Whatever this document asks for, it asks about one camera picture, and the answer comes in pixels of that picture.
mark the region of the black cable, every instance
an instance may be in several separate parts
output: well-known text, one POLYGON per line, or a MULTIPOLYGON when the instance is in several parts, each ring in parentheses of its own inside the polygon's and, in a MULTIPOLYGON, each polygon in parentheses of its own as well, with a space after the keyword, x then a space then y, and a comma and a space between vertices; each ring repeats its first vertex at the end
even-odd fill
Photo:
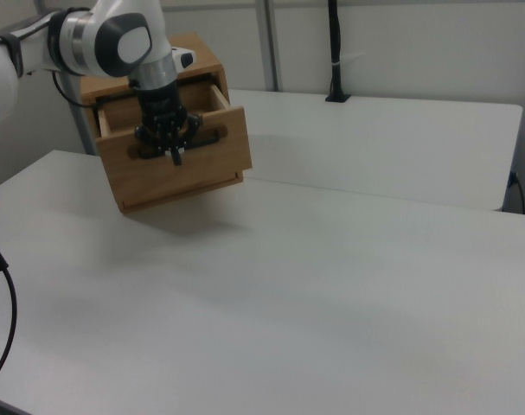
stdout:
POLYGON ((10 290, 10 302, 12 305, 12 317, 10 319, 10 331, 9 338, 6 341, 6 346, 4 346, 3 355, 0 360, 0 372, 3 369, 6 359, 9 357, 10 348, 12 347, 12 342, 14 341, 14 334, 16 332, 16 319, 18 318, 18 304, 16 301, 16 289, 14 287, 14 282, 9 273, 9 265, 4 260, 3 255, 0 253, 0 272, 4 274, 7 284, 9 285, 10 290))
POLYGON ((46 27, 48 27, 48 22, 45 22, 44 24, 40 25, 40 26, 37 26, 35 29, 33 29, 31 32, 28 32, 28 33, 25 33, 21 36, 18 36, 18 39, 23 41, 24 39, 28 39, 30 36, 36 34, 37 32, 45 29, 46 27))
POLYGON ((83 104, 80 104, 79 102, 75 102, 73 99, 68 97, 64 93, 64 91, 62 90, 60 84, 58 83, 58 79, 56 78, 56 72, 53 72, 53 82, 54 82, 54 86, 56 86, 56 89, 58 90, 58 92, 61 93, 62 97, 64 97, 64 99, 66 101, 68 101, 70 104, 78 106, 79 108, 91 108, 91 109, 97 109, 98 108, 97 104, 83 105, 83 104))
POLYGON ((9 270, 3 270, 3 274, 6 278, 7 284, 9 285, 10 301, 12 304, 12 317, 10 320, 9 338, 6 341, 6 346, 4 346, 3 355, 1 356, 0 360, 0 372, 1 369, 3 369, 4 363, 9 357, 10 348, 12 347, 12 342, 14 341, 14 334, 16 332, 16 319, 18 318, 18 304, 16 301, 16 289, 14 287, 14 282, 12 281, 12 277, 10 276, 9 270))
POLYGON ((522 184, 520 183, 520 179, 516 178, 514 183, 517 184, 518 188, 520 189, 520 197, 522 198, 522 214, 525 214, 525 198, 523 197, 523 188, 522 184))

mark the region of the drawer front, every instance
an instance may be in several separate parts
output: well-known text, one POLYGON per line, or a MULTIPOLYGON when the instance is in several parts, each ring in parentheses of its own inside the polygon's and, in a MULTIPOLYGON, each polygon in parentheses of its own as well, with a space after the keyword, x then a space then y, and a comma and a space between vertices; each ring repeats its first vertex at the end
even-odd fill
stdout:
POLYGON ((99 154, 122 212, 147 208, 242 181, 242 172, 252 168, 242 107, 230 107, 219 89, 208 82, 180 88, 182 102, 202 117, 198 139, 212 136, 215 144, 186 150, 182 166, 170 156, 144 160, 142 145, 134 136, 141 112, 135 98, 121 99, 99 109, 101 137, 99 154))

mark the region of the wooden drawer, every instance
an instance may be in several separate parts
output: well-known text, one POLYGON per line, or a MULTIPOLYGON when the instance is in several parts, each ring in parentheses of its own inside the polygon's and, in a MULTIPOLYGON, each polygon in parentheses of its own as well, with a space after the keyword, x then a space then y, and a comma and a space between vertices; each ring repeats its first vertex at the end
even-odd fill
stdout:
POLYGON ((215 144, 186 150, 182 166, 175 166, 171 156, 139 157, 142 144, 134 131, 141 125, 141 110, 135 97, 99 106, 97 147, 123 213, 242 182, 243 170, 252 168, 243 108, 231 107, 210 80, 180 86, 179 92, 189 113, 202 117, 195 141, 215 131, 221 137, 215 144))

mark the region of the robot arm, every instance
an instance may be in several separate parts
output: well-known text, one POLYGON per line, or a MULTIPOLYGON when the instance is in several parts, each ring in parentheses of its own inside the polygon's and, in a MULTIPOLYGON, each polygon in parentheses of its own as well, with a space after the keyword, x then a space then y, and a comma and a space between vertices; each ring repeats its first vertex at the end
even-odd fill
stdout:
POLYGON ((127 76, 143 111, 138 138, 181 164, 179 131, 188 114, 176 78, 193 62, 193 51, 168 42, 158 0, 99 0, 91 10, 49 11, 0 31, 0 120, 10 115, 17 78, 26 73, 127 76))

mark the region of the white table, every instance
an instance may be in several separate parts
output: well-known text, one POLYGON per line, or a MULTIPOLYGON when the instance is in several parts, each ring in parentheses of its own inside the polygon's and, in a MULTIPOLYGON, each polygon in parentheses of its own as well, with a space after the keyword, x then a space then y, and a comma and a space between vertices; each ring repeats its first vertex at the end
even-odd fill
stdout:
POLYGON ((500 209, 517 105, 231 91, 255 177, 414 201, 500 209))
POLYGON ((34 415, 525 415, 525 216, 246 179, 124 217, 55 152, 0 247, 0 400, 34 415))

